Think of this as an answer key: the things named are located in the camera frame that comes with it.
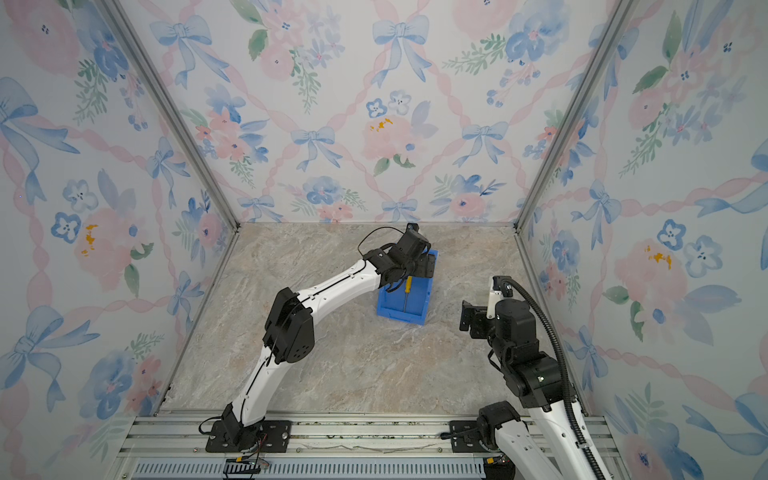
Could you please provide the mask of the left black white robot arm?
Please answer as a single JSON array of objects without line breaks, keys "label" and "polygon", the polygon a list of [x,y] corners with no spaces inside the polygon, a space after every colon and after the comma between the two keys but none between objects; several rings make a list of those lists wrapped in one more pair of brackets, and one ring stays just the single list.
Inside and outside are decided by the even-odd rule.
[{"label": "left black white robot arm", "polygon": [[265,323],[257,365],[240,393],[212,419],[205,451],[256,451],[270,436],[263,425],[269,403],[290,367],[313,350],[320,321],[361,295],[382,288],[394,292],[410,277],[433,277],[436,256],[430,249],[419,225],[409,223],[398,241],[361,254],[338,275],[303,290],[280,290]]}]

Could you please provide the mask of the yellow handled screwdriver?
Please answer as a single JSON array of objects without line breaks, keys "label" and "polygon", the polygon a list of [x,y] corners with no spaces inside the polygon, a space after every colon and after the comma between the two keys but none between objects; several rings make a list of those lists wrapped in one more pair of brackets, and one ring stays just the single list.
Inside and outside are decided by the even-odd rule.
[{"label": "yellow handled screwdriver", "polygon": [[408,303],[409,303],[410,292],[412,289],[412,281],[413,281],[412,276],[408,276],[405,281],[404,300],[403,300],[403,309],[402,309],[404,313],[408,312]]}]

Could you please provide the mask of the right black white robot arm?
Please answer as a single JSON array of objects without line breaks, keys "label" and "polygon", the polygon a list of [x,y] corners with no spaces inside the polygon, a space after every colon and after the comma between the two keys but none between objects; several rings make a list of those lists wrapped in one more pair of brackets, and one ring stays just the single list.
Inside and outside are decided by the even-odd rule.
[{"label": "right black white robot arm", "polygon": [[534,301],[503,298],[487,307],[467,301],[461,305],[459,329],[489,343],[490,362],[527,410],[551,454],[532,439],[529,427],[507,401],[480,409],[480,442],[509,459],[525,479],[609,479],[611,473],[571,390],[561,348],[553,347],[554,357],[539,348],[538,323],[552,341],[557,340]]}]

